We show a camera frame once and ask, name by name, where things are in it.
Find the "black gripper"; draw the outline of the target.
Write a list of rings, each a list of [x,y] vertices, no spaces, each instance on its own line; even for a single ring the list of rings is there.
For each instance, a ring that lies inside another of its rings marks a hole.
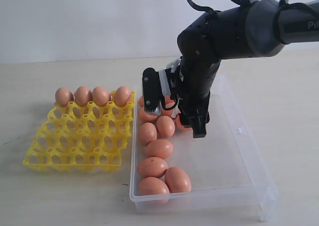
[[[179,96],[179,117],[183,126],[192,128],[193,138],[206,136],[206,124],[210,120],[208,113],[210,89],[220,63],[221,61],[211,63],[181,59],[176,87]]]

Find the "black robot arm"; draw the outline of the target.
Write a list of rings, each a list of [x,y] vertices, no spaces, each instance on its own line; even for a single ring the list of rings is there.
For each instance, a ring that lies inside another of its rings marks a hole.
[[[216,16],[202,14],[177,37],[182,125],[194,138],[206,136],[210,89],[223,60],[272,57],[288,44],[318,39],[318,1],[258,0]]]

